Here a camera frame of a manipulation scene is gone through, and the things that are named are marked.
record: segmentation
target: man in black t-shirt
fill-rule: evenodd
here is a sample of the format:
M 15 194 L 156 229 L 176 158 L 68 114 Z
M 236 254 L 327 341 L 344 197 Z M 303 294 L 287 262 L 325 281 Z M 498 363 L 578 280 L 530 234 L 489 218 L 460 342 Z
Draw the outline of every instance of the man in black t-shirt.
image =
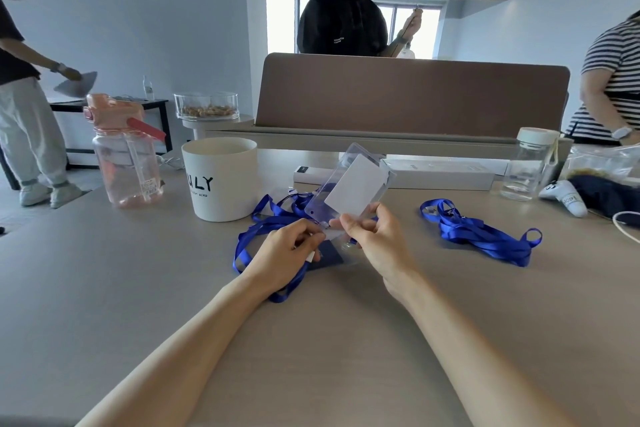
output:
M 388 42 L 387 22 L 372 0 L 309 0 L 298 29 L 301 53 L 396 57 L 420 29 L 422 10 Z
M 81 75 L 23 41 L 0 0 L 0 146 L 20 181 L 20 204 L 31 206 L 51 199 L 51 207 L 58 208 L 82 196 L 82 191 L 67 180 L 65 141 L 33 65 L 69 80 L 79 80 Z M 53 189 L 38 181 L 40 173 Z

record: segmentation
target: black t-shirt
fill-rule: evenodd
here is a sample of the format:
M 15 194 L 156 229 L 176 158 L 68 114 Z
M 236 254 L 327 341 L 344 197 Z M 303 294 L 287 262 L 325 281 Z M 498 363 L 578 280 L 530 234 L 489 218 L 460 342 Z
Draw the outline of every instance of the black t-shirt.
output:
M 4 38 L 16 39 L 20 42 L 24 41 L 22 34 L 13 23 L 11 14 L 6 10 L 4 2 L 0 0 L 0 39 Z M 0 49 L 0 85 L 29 78 L 30 76 L 37 78 L 39 75 L 40 72 L 27 61 L 18 59 L 7 51 Z
M 300 17 L 301 53 L 378 56 L 387 42 L 387 23 L 372 0 L 309 0 Z

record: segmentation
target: window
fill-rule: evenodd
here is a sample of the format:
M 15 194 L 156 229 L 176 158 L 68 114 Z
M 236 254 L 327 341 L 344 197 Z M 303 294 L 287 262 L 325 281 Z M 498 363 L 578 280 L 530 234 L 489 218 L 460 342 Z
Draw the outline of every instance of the window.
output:
M 270 53 L 296 53 L 298 22 L 309 0 L 267 0 L 267 46 Z M 405 5 L 378 5 L 387 23 L 389 42 L 411 16 L 413 7 Z M 411 49 L 418 59 L 431 59 L 438 31 L 440 9 L 423 7 L 422 28 L 413 37 Z

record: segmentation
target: hand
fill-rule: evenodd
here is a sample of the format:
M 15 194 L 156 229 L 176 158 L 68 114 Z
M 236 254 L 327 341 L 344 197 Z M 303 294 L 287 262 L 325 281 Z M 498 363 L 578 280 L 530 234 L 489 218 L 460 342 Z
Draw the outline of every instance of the hand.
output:
M 399 297 L 399 281 L 407 275 L 420 273 L 411 253 L 400 223 L 384 204 L 373 203 L 370 212 L 378 216 L 378 221 L 357 221 L 354 217 L 343 214 L 340 220 L 331 220 L 332 228 L 343 229 L 355 239 L 371 265 L 380 273 L 387 290 L 396 299 Z
M 76 69 L 73 69 L 72 67 L 65 68 L 64 70 L 60 71 L 60 74 L 67 80 L 71 81 L 80 81 L 82 79 L 82 75 L 80 74 L 80 72 Z
M 633 132 L 629 133 L 629 135 L 627 137 L 625 137 L 624 139 L 620 140 L 620 143 L 622 145 L 640 144 L 640 131 L 634 130 Z
M 404 27 L 400 32 L 400 35 L 405 39 L 411 41 L 411 38 L 420 30 L 422 26 L 422 9 L 416 9 L 411 14 L 406 22 L 404 23 Z
M 271 232 L 241 277 L 255 280 L 266 294 L 279 291 L 296 276 L 311 252 L 316 252 L 315 262 L 320 260 L 317 248 L 324 238 L 320 227 L 309 220 Z

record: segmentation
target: black table leg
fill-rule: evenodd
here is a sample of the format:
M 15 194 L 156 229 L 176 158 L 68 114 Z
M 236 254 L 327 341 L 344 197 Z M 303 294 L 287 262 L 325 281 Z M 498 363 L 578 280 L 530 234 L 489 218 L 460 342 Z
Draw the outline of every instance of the black table leg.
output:
M 160 110 L 160 123 L 162 124 L 162 131 L 166 134 L 164 138 L 164 146 L 166 147 L 166 151 L 170 152 L 173 150 L 173 144 L 171 143 L 171 129 L 169 129 L 169 119 L 166 116 L 166 102 L 158 107 Z
M 14 191 L 20 190 L 20 183 L 13 175 L 13 172 L 11 170 L 11 167 L 9 167 L 9 164 L 7 164 L 6 159 L 4 158 L 4 152 L 2 152 L 2 148 L 0 148 L 0 166 L 4 171 L 6 180 L 9 181 L 9 186 L 11 186 L 11 189 L 13 189 Z

